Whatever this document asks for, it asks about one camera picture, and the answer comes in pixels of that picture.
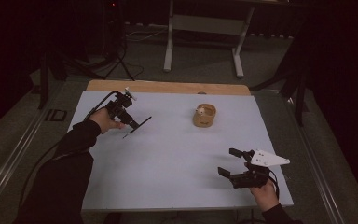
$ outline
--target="cable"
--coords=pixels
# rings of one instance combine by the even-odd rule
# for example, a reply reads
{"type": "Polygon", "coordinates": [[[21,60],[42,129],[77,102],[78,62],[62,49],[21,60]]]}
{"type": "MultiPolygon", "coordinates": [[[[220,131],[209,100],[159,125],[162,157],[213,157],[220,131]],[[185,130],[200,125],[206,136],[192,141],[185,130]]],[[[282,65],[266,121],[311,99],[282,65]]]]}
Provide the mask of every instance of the cable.
{"type": "Polygon", "coordinates": [[[138,75],[142,74],[143,71],[145,70],[141,65],[134,65],[134,64],[130,64],[130,63],[124,63],[124,64],[129,65],[129,66],[132,66],[132,67],[139,67],[139,68],[141,68],[141,71],[140,71],[140,72],[138,72],[138,73],[135,74],[135,75],[132,75],[134,78],[136,78],[138,75]]]}
{"type": "Polygon", "coordinates": [[[270,179],[272,181],[272,183],[274,183],[274,185],[275,185],[275,193],[276,193],[277,198],[279,200],[280,190],[279,190],[279,186],[278,186],[278,178],[277,178],[277,176],[275,175],[274,172],[272,172],[271,170],[269,170],[269,171],[275,176],[275,179],[273,179],[271,176],[269,176],[268,179],[270,179]]]}
{"type": "Polygon", "coordinates": [[[127,34],[126,37],[129,37],[130,35],[134,35],[134,34],[154,34],[154,33],[155,33],[155,31],[134,31],[134,32],[127,34]]]}
{"type": "MultiPolygon", "coordinates": [[[[90,117],[90,115],[93,114],[93,113],[101,106],[101,104],[103,104],[103,102],[105,102],[106,99],[109,98],[109,97],[110,97],[113,93],[115,93],[115,92],[116,92],[116,91],[111,91],[111,92],[109,92],[109,93],[101,100],[100,103],[98,103],[95,107],[93,107],[93,108],[91,109],[91,111],[90,111],[90,112],[88,113],[88,115],[83,119],[83,121],[86,120],[86,119],[88,119],[88,118],[90,117]]],[[[34,170],[36,169],[37,165],[49,154],[49,152],[50,152],[53,148],[55,148],[55,147],[62,141],[62,139],[63,139],[63,137],[62,137],[57,143],[55,143],[52,147],[50,147],[50,148],[37,160],[37,162],[36,162],[36,163],[34,164],[34,166],[32,167],[30,173],[27,175],[27,178],[25,179],[25,183],[24,183],[24,186],[22,187],[21,194],[20,194],[19,207],[18,207],[18,211],[17,211],[17,212],[18,212],[18,215],[20,214],[20,209],[21,209],[21,206],[22,206],[22,201],[23,201],[23,199],[24,199],[24,195],[25,195],[26,188],[27,188],[27,186],[28,186],[28,182],[29,182],[29,180],[31,179],[32,174],[34,173],[34,170]]],[[[72,153],[68,153],[68,154],[65,154],[65,155],[61,155],[61,156],[59,156],[59,157],[57,157],[57,158],[54,158],[54,159],[52,159],[52,160],[53,160],[53,161],[56,161],[56,160],[58,160],[58,159],[61,159],[61,158],[67,157],[67,156],[72,156],[72,155],[75,155],[75,154],[77,154],[77,153],[78,153],[78,151],[73,151],[72,153]]]]}
{"type": "MultiPolygon", "coordinates": [[[[79,18],[78,18],[78,15],[76,13],[76,9],[75,9],[75,6],[74,6],[74,2],[73,0],[71,1],[72,3],[72,10],[74,11],[74,14],[76,16],[76,20],[77,20],[77,25],[79,24],[79,18]]],[[[106,11],[108,10],[108,8],[106,8],[106,6],[104,5],[104,2],[101,1],[101,8],[102,8],[102,12],[103,12],[103,48],[101,49],[101,55],[103,55],[105,49],[107,48],[107,43],[106,43],[106,39],[107,39],[107,33],[106,33],[106,29],[105,27],[108,27],[109,24],[107,23],[107,17],[106,17],[106,11]]],[[[118,38],[118,39],[115,39],[115,38],[111,38],[112,39],[112,44],[115,45],[117,42],[120,42],[120,41],[124,41],[123,38],[118,38]]],[[[80,62],[78,60],[76,60],[78,63],[80,63],[81,65],[83,65],[84,67],[87,67],[89,69],[96,69],[96,68],[100,68],[102,66],[106,66],[108,64],[110,64],[114,59],[115,59],[115,52],[108,52],[107,53],[107,56],[105,57],[105,59],[101,62],[97,62],[97,63],[85,63],[85,62],[80,62]]]]}
{"type": "MultiPolygon", "coordinates": [[[[124,57],[126,56],[127,51],[126,51],[126,49],[124,48],[124,46],[121,46],[121,47],[122,47],[123,50],[124,50],[123,56],[122,56],[121,58],[120,58],[119,56],[117,56],[118,62],[115,64],[115,66],[113,66],[112,69],[109,70],[109,72],[106,73],[106,75],[104,76],[104,79],[107,79],[107,77],[110,76],[110,74],[113,72],[113,70],[115,70],[115,69],[118,67],[119,64],[121,64],[121,63],[124,64],[124,63],[123,63],[123,59],[124,59],[124,57]]],[[[133,77],[131,76],[130,72],[128,72],[127,75],[129,75],[129,77],[131,77],[131,79],[132,79],[133,81],[135,81],[135,79],[133,79],[133,77]]]]}
{"type": "Polygon", "coordinates": [[[30,173],[27,175],[27,178],[25,179],[25,183],[24,183],[24,186],[22,187],[22,190],[21,190],[21,194],[20,194],[20,201],[19,201],[19,208],[17,210],[17,213],[18,215],[20,214],[20,209],[21,209],[21,206],[22,206],[22,200],[24,198],[24,194],[25,194],[25,190],[27,188],[27,185],[28,185],[28,181],[30,180],[31,178],[31,175],[34,173],[34,169],[36,169],[36,166],[43,160],[43,158],[45,158],[49,152],[55,148],[60,142],[62,141],[62,139],[60,139],[60,141],[58,141],[57,143],[55,143],[51,148],[49,148],[40,158],[39,160],[37,160],[37,162],[34,164],[33,168],[31,169],[30,173]]]}
{"type": "MultiPolygon", "coordinates": [[[[144,37],[144,38],[142,38],[142,39],[128,39],[128,40],[129,40],[129,41],[132,41],[132,42],[143,41],[143,40],[146,40],[146,39],[148,39],[148,38],[150,38],[150,37],[152,37],[152,36],[159,35],[159,34],[163,33],[164,31],[167,31],[167,29],[158,31],[158,32],[156,32],[156,33],[154,33],[154,34],[152,34],[152,35],[148,35],[148,36],[146,36],[146,37],[144,37]]],[[[126,35],[126,37],[128,37],[128,36],[130,36],[130,35],[133,35],[133,34],[137,34],[137,33],[146,33],[146,32],[132,32],[132,33],[126,35]]]]}

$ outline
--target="black cable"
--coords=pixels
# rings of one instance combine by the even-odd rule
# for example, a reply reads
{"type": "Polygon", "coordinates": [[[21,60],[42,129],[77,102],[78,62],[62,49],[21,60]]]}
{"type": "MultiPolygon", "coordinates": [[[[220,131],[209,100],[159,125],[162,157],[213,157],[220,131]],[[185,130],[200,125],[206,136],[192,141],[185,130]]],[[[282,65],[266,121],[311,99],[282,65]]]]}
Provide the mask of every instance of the black cable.
{"type": "MultiPolygon", "coordinates": [[[[106,80],[110,76],[110,74],[113,72],[113,70],[115,70],[118,67],[118,65],[121,64],[121,62],[123,61],[123,58],[125,57],[125,55],[126,55],[125,50],[124,50],[124,54],[123,54],[123,56],[121,58],[120,58],[120,56],[117,55],[118,62],[104,76],[100,76],[100,75],[97,75],[94,72],[92,72],[87,66],[85,66],[85,65],[83,65],[81,63],[78,63],[77,61],[69,58],[68,56],[64,55],[63,53],[60,54],[61,58],[66,62],[67,65],[72,66],[74,68],[77,68],[78,70],[80,70],[82,73],[84,73],[88,77],[92,77],[92,78],[96,78],[96,79],[103,79],[103,80],[106,80]]],[[[133,77],[131,76],[130,72],[128,72],[127,75],[129,75],[129,77],[131,77],[132,80],[134,80],[133,77]]]]}
{"type": "Polygon", "coordinates": [[[37,165],[49,154],[49,152],[55,148],[60,142],[62,141],[62,139],[60,139],[60,141],[58,141],[57,143],[55,143],[51,148],[49,148],[40,158],[39,160],[37,160],[37,162],[34,164],[33,168],[31,169],[30,173],[27,175],[27,178],[25,179],[25,183],[24,186],[22,187],[21,190],[21,194],[20,194],[20,201],[19,201],[19,208],[18,208],[18,215],[20,214],[20,209],[22,206],[22,200],[24,198],[24,194],[25,194],[25,190],[27,188],[28,185],[28,181],[30,180],[32,174],[34,173],[34,169],[36,169],[37,165]]]}
{"type": "MultiPolygon", "coordinates": [[[[107,94],[102,100],[100,103],[98,103],[95,107],[93,107],[91,109],[91,111],[88,113],[88,115],[84,118],[84,120],[88,119],[90,117],[91,114],[93,114],[100,106],[101,104],[103,104],[103,102],[106,101],[107,98],[109,98],[113,93],[115,93],[116,91],[111,91],[109,92],[109,94],[107,94]]],[[[24,199],[24,195],[25,195],[25,191],[26,191],[26,188],[28,186],[28,182],[29,180],[31,179],[31,176],[32,174],[34,173],[34,170],[36,169],[37,165],[49,154],[49,152],[55,148],[61,141],[62,141],[63,138],[60,139],[60,141],[58,141],[57,143],[55,143],[52,147],[50,147],[38,160],[37,162],[34,164],[33,168],[31,169],[30,173],[27,175],[27,178],[25,179],[25,183],[24,183],[24,186],[22,187],[22,190],[21,190],[21,194],[20,194],[20,201],[19,201],[19,208],[18,208],[18,215],[20,214],[20,209],[21,209],[21,206],[22,206],[22,201],[24,199]]],[[[75,154],[78,154],[77,151],[75,152],[72,152],[72,153],[68,153],[68,154],[65,154],[65,155],[61,155],[57,158],[54,158],[53,160],[56,161],[58,159],[61,159],[61,158],[64,158],[64,157],[67,157],[68,155],[72,156],[72,155],[75,155],[75,154]]]]}
{"type": "Polygon", "coordinates": [[[141,71],[140,71],[140,72],[138,72],[138,73],[135,74],[135,75],[132,75],[134,78],[136,78],[137,76],[139,76],[140,74],[142,74],[142,73],[144,72],[144,70],[145,70],[141,65],[135,65],[135,64],[130,64],[130,63],[124,63],[124,64],[126,64],[126,65],[128,65],[128,66],[132,66],[132,67],[139,67],[139,68],[141,68],[141,71]]]}
{"type": "Polygon", "coordinates": [[[120,45],[120,46],[123,48],[124,54],[123,54],[123,56],[122,56],[121,58],[120,58],[119,56],[117,56],[117,58],[118,58],[118,63],[106,74],[106,76],[105,76],[104,78],[109,77],[110,74],[113,72],[113,70],[115,70],[115,69],[118,67],[118,65],[121,63],[121,65],[123,66],[123,68],[124,68],[124,70],[125,70],[127,76],[130,77],[130,79],[131,79],[132,81],[135,81],[134,76],[131,75],[130,71],[128,70],[128,68],[127,68],[127,66],[126,66],[126,63],[124,63],[124,61],[123,61],[124,57],[125,57],[126,54],[127,54],[126,47],[123,46],[123,45],[120,45]]]}
{"type": "Polygon", "coordinates": [[[272,183],[274,183],[274,185],[275,185],[275,193],[276,193],[277,198],[279,200],[280,190],[279,190],[279,186],[278,186],[278,178],[277,178],[277,176],[275,175],[274,172],[272,172],[271,170],[269,170],[269,171],[275,176],[275,179],[273,179],[271,176],[269,176],[268,179],[270,179],[272,181],[272,183]]]}
{"type": "MultiPolygon", "coordinates": [[[[71,3],[72,3],[72,10],[74,11],[74,14],[75,14],[76,19],[77,19],[77,24],[79,24],[79,19],[78,19],[77,12],[76,12],[76,9],[75,9],[75,6],[74,6],[74,2],[71,1],[71,3]]],[[[105,8],[104,1],[101,1],[101,6],[102,6],[102,12],[103,12],[103,27],[106,27],[106,26],[108,26],[108,23],[106,21],[106,16],[105,16],[107,9],[105,8]]],[[[111,39],[112,39],[112,44],[114,45],[116,43],[116,40],[114,38],[111,38],[111,39]]],[[[102,53],[106,49],[105,40],[106,40],[106,33],[105,33],[105,29],[103,29],[103,49],[102,49],[102,53]]],[[[82,65],[87,67],[87,68],[89,68],[89,69],[100,68],[102,66],[110,64],[115,59],[114,54],[115,54],[114,52],[108,52],[108,55],[105,57],[105,60],[103,60],[101,62],[97,62],[97,63],[88,63],[88,64],[82,64],[82,65]]]]}
{"type": "MultiPolygon", "coordinates": [[[[102,6],[103,6],[103,12],[105,12],[106,9],[105,9],[104,3],[102,3],[102,6]]],[[[118,11],[118,25],[120,26],[119,31],[122,32],[123,35],[121,35],[119,38],[115,39],[115,38],[112,38],[113,37],[112,32],[109,32],[109,33],[112,35],[111,36],[112,44],[113,45],[118,44],[119,46],[122,46],[124,43],[123,49],[126,50],[127,43],[126,43],[126,36],[124,35],[125,34],[125,26],[124,26],[124,20],[123,20],[123,12],[122,12],[122,5],[121,5],[121,3],[119,3],[119,1],[117,1],[116,7],[117,7],[117,11],[118,11]]],[[[106,23],[106,19],[103,20],[103,25],[109,26],[109,24],[106,23]]],[[[117,54],[117,52],[110,52],[109,55],[106,57],[106,60],[99,62],[99,63],[86,65],[86,66],[88,68],[98,68],[98,67],[107,65],[115,59],[115,54],[117,54]]]]}

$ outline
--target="black sleeve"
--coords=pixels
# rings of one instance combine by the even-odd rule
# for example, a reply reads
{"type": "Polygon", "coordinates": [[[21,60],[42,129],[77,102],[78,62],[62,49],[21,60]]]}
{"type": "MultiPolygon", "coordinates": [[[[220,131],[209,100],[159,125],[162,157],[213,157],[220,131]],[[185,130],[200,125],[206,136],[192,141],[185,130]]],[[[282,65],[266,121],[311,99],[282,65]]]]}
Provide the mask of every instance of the black sleeve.
{"type": "Polygon", "coordinates": [[[301,221],[293,221],[280,204],[262,213],[262,215],[267,224],[302,224],[301,221]]]}
{"type": "MultiPolygon", "coordinates": [[[[101,129],[86,120],[67,133],[53,158],[95,145],[101,129]]],[[[93,158],[87,151],[44,163],[14,223],[83,223],[80,212],[93,158]]]]}

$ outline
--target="human hand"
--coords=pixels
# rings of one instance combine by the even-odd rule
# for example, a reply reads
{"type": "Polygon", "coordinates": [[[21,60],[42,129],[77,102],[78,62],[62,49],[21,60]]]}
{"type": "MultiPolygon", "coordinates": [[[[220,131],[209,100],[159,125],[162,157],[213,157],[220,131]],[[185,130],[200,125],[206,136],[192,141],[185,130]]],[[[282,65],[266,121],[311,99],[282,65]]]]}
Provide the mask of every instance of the human hand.
{"type": "Polygon", "coordinates": [[[271,180],[268,180],[267,184],[261,188],[249,188],[249,190],[255,196],[255,201],[262,212],[266,212],[279,204],[274,184],[271,180]]]}
{"type": "Polygon", "coordinates": [[[96,122],[100,128],[101,133],[106,133],[109,129],[122,129],[124,128],[125,124],[114,121],[109,118],[109,113],[106,108],[101,108],[95,111],[91,116],[89,116],[90,120],[96,122]]]}

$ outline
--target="white table leg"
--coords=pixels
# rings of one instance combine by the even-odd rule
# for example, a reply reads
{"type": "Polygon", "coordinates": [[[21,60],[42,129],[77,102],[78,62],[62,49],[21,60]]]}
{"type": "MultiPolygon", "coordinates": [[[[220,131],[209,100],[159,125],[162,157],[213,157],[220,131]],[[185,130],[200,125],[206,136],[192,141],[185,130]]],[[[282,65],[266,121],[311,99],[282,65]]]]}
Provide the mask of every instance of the white table leg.
{"type": "Polygon", "coordinates": [[[246,21],[243,23],[241,35],[240,35],[240,42],[238,43],[237,47],[232,49],[232,57],[234,61],[235,71],[237,73],[238,78],[243,78],[243,70],[242,70],[242,64],[241,64],[241,58],[240,58],[240,52],[242,49],[243,41],[245,40],[246,33],[248,31],[249,25],[251,23],[251,18],[253,16],[253,13],[255,11],[254,7],[251,7],[248,11],[248,15],[246,16],[246,21]]]}
{"type": "Polygon", "coordinates": [[[172,50],[173,50],[172,20],[173,20],[173,0],[171,0],[171,3],[170,3],[170,18],[168,20],[168,44],[167,44],[167,51],[165,52],[164,72],[171,72],[172,50]]]}

